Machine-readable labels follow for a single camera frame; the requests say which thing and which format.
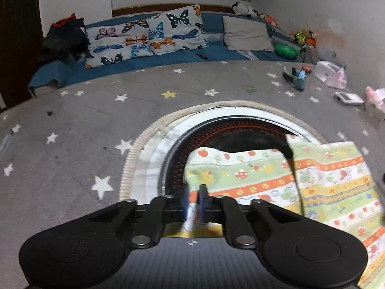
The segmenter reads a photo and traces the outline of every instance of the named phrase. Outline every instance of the bed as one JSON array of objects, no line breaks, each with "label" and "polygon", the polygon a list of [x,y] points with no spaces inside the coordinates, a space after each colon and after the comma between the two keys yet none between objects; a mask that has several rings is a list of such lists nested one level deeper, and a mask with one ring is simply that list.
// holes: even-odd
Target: bed
[{"label": "bed", "polygon": [[[130,17],[118,17],[110,20],[93,23],[86,26],[86,29],[99,26],[116,26],[124,24],[133,20],[146,19],[149,16],[155,14],[139,14]],[[202,13],[202,21],[205,27],[205,32],[208,36],[209,47],[197,49],[193,51],[177,51],[173,53],[167,53],[163,55],[154,55],[150,57],[140,57],[137,59],[128,59],[120,62],[119,64],[113,64],[103,66],[101,68],[86,69],[84,67],[84,61],[75,61],[73,57],[69,57],[65,61],[54,61],[43,67],[41,67],[35,75],[32,77],[31,82],[28,85],[29,90],[34,95],[39,95],[39,90],[44,89],[46,92],[47,86],[51,86],[52,89],[63,88],[65,86],[77,84],[87,80],[119,74],[123,72],[129,72],[134,70],[140,70],[144,68],[178,64],[178,63],[194,63],[201,61],[228,61],[228,60],[249,60],[260,59],[267,61],[289,61],[279,57],[274,52],[257,51],[253,52],[253,58],[249,56],[241,55],[236,51],[229,50],[223,44],[223,16],[234,16],[234,14],[227,13]],[[248,19],[244,16],[237,16],[251,21],[259,21],[266,23],[263,20],[251,18]],[[266,23],[269,37],[274,40],[281,40],[284,43],[289,43],[289,38],[279,32],[273,32],[271,25]]]}]

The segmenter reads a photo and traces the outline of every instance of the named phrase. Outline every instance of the panda stuffed toy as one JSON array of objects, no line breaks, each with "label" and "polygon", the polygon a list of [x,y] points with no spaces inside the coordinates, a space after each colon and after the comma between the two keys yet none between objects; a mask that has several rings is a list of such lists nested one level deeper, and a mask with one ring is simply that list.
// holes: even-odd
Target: panda stuffed toy
[{"label": "panda stuffed toy", "polygon": [[248,18],[258,18],[259,13],[255,10],[252,9],[251,6],[247,7],[241,2],[236,2],[232,5],[232,10],[234,11],[235,15],[243,15]]}]

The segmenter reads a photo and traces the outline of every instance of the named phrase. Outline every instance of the blue bedsheet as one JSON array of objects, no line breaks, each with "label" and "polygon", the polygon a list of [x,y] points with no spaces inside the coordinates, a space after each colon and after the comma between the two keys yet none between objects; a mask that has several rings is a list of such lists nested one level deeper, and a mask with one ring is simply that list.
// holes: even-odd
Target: blue bedsheet
[{"label": "blue bedsheet", "polygon": [[[154,14],[141,14],[128,17],[112,18],[110,20],[100,21],[87,25],[86,28],[98,26],[115,26],[126,23],[128,21],[148,18]],[[223,13],[202,13],[202,20],[207,33],[224,33],[223,16],[235,16],[234,14]],[[250,20],[264,22],[263,20],[252,18]],[[269,36],[288,40],[288,38],[280,33],[272,32],[270,24],[266,24]],[[255,52],[255,55],[261,60],[269,61],[287,61],[275,53],[266,51]],[[55,61],[41,67],[32,77],[28,87],[33,91],[33,88],[43,86],[55,79],[58,82],[58,87],[69,86],[79,82],[95,79],[103,76],[129,72],[133,70],[145,69],[148,67],[178,64],[178,63],[194,63],[204,61],[227,61],[227,60],[247,60],[244,56],[236,51],[227,49],[221,42],[210,42],[210,46],[204,49],[194,51],[177,51],[163,55],[154,55],[151,57],[141,57],[138,59],[129,59],[118,64],[108,65],[85,69],[84,61],[75,62],[72,57],[66,61]]]}]

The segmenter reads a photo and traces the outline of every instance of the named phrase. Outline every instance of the star-patterned rug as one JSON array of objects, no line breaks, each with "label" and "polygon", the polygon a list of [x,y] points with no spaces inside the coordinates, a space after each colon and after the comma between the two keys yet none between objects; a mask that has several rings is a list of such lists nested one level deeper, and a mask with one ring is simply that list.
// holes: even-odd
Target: star-patterned rug
[{"label": "star-patterned rug", "polygon": [[2,286],[26,285],[17,253],[28,237],[118,202],[136,138],[162,116],[195,105],[250,100],[293,114],[328,142],[341,141],[341,132],[356,143],[381,186],[385,134],[364,110],[341,105],[334,90],[311,74],[305,91],[296,91],[282,78],[284,65],[302,66],[269,61],[158,66],[75,84],[3,112]]}]

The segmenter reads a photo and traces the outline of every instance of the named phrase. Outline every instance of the butterfly print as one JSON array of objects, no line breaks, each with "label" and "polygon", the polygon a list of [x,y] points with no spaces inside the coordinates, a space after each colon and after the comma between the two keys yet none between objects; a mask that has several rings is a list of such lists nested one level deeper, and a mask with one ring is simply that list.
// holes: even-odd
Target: butterfly print
[{"label": "butterfly print", "polygon": [[174,29],[174,28],[177,28],[178,27],[178,24],[180,23],[184,23],[185,25],[190,25],[190,21],[189,19],[187,18],[188,16],[188,13],[189,13],[189,10],[188,9],[185,9],[179,17],[176,17],[175,15],[173,14],[166,14],[167,18],[170,20],[170,24],[171,24],[171,29]]},{"label": "butterfly print", "polygon": [[201,17],[201,7],[199,5],[193,5],[192,8],[195,11],[195,15]]},{"label": "butterfly print", "polygon": [[194,39],[194,38],[196,38],[197,33],[198,33],[198,29],[193,29],[187,34],[175,34],[175,35],[173,35],[173,38],[174,39],[182,39],[182,40]]},{"label": "butterfly print", "polygon": [[140,50],[147,51],[148,53],[153,53],[147,45],[136,44],[131,47],[131,57],[134,59],[137,57]]},{"label": "butterfly print", "polygon": [[123,56],[121,53],[118,53],[117,55],[115,55],[115,59],[111,58],[111,60],[107,59],[107,57],[100,58],[101,63],[104,65],[115,64],[115,63],[121,62],[122,60],[123,60]]},{"label": "butterfly print", "polygon": [[86,59],[93,59],[94,56],[89,51],[87,51],[87,53],[85,54],[85,58]]},{"label": "butterfly print", "polygon": [[96,36],[95,40],[99,40],[99,39],[104,38],[104,37],[107,37],[107,38],[115,37],[116,38],[116,37],[118,37],[118,35],[115,32],[116,32],[116,29],[112,28],[112,27],[99,29],[99,33]]},{"label": "butterfly print", "polygon": [[197,26],[199,28],[199,30],[201,31],[202,34],[205,34],[205,28],[203,27],[202,24],[196,23],[195,26]]},{"label": "butterfly print", "polygon": [[157,38],[163,38],[164,37],[164,32],[163,32],[163,22],[161,21],[157,27],[155,28],[155,30],[149,30],[148,32],[148,39],[149,40],[152,40],[152,39],[157,39]]},{"label": "butterfly print", "polygon": [[187,47],[187,46],[183,46],[182,48],[184,48],[185,50],[190,50],[190,51],[192,51],[192,50],[196,50],[196,49],[201,49],[201,48],[203,48],[203,45],[199,45],[197,48],[195,48],[195,49],[190,49],[189,47]]},{"label": "butterfly print", "polygon": [[94,53],[99,53],[99,52],[103,52],[105,50],[116,50],[116,49],[121,49],[123,48],[122,45],[103,45],[103,46],[99,46],[97,47],[93,52]]},{"label": "butterfly print", "polygon": [[165,38],[164,41],[154,41],[151,42],[150,45],[154,47],[156,50],[161,49],[163,46],[175,46],[175,42],[172,38]]},{"label": "butterfly print", "polygon": [[148,22],[146,20],[137,20],[137,21],[131,21],[129,23],[126,23],[124,26],[122,33],[126,33],[129,31],[131,28],[135,28],[135,26],[140,26],[143,28],[149,28]]},{"label": "butterfly print", "polygon": [[126,45],[132,45],[134,43],[147,43],[147,37],[142,34],[140,38],[126,38]]}]

